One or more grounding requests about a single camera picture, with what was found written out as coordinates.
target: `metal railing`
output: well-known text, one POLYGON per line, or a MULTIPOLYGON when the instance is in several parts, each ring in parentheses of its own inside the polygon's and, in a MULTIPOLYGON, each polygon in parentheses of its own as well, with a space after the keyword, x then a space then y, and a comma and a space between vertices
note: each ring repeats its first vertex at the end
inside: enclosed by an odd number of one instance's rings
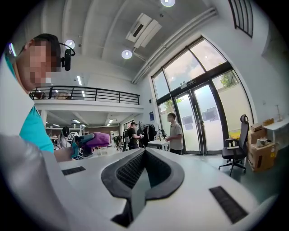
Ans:
POLYGON ((101 88, 82 86, 49 86, 36 88, 30 93, 33 100, 66 99, 140 104, 140 95, 101 88))
POLYGON ((235 29, 253 37, 253 11, 250 0, 229 0, 235 29))

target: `person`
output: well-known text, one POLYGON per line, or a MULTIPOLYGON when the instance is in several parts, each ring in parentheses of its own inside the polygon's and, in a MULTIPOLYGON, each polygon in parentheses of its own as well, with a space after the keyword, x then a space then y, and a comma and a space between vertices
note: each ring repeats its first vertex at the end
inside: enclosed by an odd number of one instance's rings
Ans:
POLYGON ((169 113, 168 121, 171 123, 171 134, 166 140, 170 142, 170 152, 181 155, 184 148, 182 143, 182 128, 176 122, 176 114, 173 112, 169 113))
POLYGON ((130 142, 127 144, 128 148, 131 149, 136 149, 139 148, 139 146, 136 143, 137 139, 140 139, 141 136, 137 135, 135 132, 135 128, 136 128, 136 123, 135 122, 131 122, 131 126, 127 129, 127 135, 130 138, 130 142))
MULTIPOLYGON (((7 56, 5 59, 14 78, 29 94, 36 87, 51 82, 51 72, 57 72, 61 67, 60 44, 55 35, 40 34, 23 46, 13 63, 10 63, 7 56)), ((40 150, 53 153, 57 161, 71 160, 72 147, 53 149, 53 143, 35 106, 25 119, 19 135, 22 139, 35 144, 40 150)))
POLYGON ((69 127, 65 126, 63 127, 61 134, 58 136, 57 139, 57 147, 59 149, 71 147, 71 144, 67 141, 68 135, 69 135, 69 127))

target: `black chair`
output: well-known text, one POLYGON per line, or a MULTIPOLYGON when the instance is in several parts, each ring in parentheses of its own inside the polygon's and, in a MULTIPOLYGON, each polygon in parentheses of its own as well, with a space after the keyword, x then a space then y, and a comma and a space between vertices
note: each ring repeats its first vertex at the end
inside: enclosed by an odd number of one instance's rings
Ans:
POLYGON ((221 165, 219 167, 219 170, 221 169, 221 167, 224 166, 232 166, 230 176, 232 174, 234 166, 244 169, 244 173, 246 173, 246 168, 243 165, 239 164, 242 163, 242 159, 244 159, 248 153, 247 139, 249 131, 249 122, 246 114, 241 116, 240 121, 242 123, 240 139, 239 140, 233 138, 226 139, 225 141, 227 141, 226 142, 227 146, 224 147, 222 150, 222 157, 223 159, 227 159, 227 164, 221 165))

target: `white table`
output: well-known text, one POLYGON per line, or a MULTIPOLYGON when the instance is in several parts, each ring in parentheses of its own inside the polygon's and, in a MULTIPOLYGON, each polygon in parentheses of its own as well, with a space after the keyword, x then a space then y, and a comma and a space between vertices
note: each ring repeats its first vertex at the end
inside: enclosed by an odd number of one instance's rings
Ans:
POLYGON ((156 148, 164 151, 170 151, 170 142, 166 140, 153 140, 148 142, 149 148, 156 148))
POLYGON ((268 139, 278 144, 278 149, 289 145, 289 117, 263 127, 267 129, 268 139))

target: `black shirt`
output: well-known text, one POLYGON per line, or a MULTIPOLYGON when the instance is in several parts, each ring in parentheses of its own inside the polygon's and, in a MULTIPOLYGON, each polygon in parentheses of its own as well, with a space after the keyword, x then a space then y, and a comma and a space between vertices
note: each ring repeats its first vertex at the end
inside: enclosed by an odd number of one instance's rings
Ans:
POLYGON ((128 137, 130 138, 130 140, 131 140, 131 141, 129 142, 130 145, 136 144, 136 139, 132 137, 133 134, 135 134, 135 130, 134 130, 133 128, 129 128, 129 129, 127 130, 127 135, 128 135, 128 137))

